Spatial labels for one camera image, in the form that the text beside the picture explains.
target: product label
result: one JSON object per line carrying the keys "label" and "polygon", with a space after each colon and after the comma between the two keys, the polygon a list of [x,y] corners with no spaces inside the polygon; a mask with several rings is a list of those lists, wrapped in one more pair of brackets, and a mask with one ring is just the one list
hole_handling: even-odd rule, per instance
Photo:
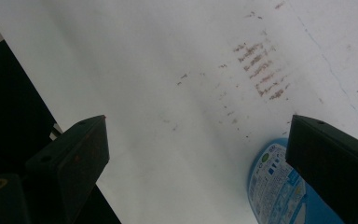
{"label": "product label", "polygon": [[285,152],[269,146],[251,175],[249,199],[259,223],[305,222],[305,181],[286,163]]}

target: ink mark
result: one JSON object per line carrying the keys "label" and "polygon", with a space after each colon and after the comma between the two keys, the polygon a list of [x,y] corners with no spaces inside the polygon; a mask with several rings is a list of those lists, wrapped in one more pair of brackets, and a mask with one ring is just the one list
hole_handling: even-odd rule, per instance
{"label": "ink mark", "polygon": [[238,52],[240,51],[241,49],[244,49],[246,47],[246,43],[243,43],[243,45],[238,45],[235,49],[234,49],[234,52]]}
{"label": "ink mark", "polygon": [[260,74],[262,71],[266,70],[270,65],[272,65],[272,61],[268,61],[266,63],[261,64],[256,70],[253,75],[251,75],[249,78],[256,77],[258,74]]}
{"label": "ink mark", "polygon": [[246,58],[253,55],[257,49],[262,49],[262,48],[263,48],[262,43],[255,44],[255,45],[251,46],[249,49],[246,49],[246,53],[242,57],[240,57],[238,60],[240,61],[240,63],[242,63]]}
{"label": "ink mark", "polygon": [[285,4],[285,2],[283,1],[283,2],[281,2],[280,4],[278,4],[276,7],[275,7],[275,9],[279,9],[280,7],[282,7],[283,5]]}
{"label": "ink mark", "polygon": [[282,93],[283,93],[283,90],[280,89],[280,90],[276,91],[275,94],[273,94],[271,97],[269,97],[269,99],[273,100],[273,99],[279,98],[279,97],[281,97]]}

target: white paper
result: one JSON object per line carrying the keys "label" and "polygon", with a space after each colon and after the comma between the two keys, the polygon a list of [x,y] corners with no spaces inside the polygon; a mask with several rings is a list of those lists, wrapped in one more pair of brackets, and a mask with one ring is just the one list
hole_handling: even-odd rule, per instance
{"label": "white paper", "polygon": [[256,223],[251,162],[293,114],[358,138],[358,1],[1,0],[0,32],[63,130],[107,116],[123,223]]}

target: blue bottle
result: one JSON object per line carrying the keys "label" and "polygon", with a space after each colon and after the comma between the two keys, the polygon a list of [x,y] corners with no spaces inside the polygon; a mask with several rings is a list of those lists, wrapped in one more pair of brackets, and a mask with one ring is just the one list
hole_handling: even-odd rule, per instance
{"label": "blue bottle", "polygon": [[249,174],[250,205],[260,224],[343,224],[339,216],[285,161],[287,139],[267,144]]}

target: black plastic object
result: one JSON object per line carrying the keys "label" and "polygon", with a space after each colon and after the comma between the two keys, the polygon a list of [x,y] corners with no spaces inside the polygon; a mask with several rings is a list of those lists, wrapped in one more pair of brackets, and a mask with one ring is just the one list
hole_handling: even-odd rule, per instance
{"label": "black plastic object", "polygon": [[18,175],[0,175],[0,224],[32,223]]}
{"label": "black plastic object", "polygon": [[358,223],[358,140],[317,119],[293,116],[286,161],[345,223]]}
{"label": "black plastic object", "polygon": [[94,187],[74,224],[121,224],[97,186]]}
{"label": "black plastic object", "polygon": [[54,123],[19,61],[0,42],[0,174],[23,177],[25,162],[51,143]]}
{"label": "black plastic object", "polygon": [[78,122],[26,162],[44,222],[76,220],[109,161],[104,120]]}

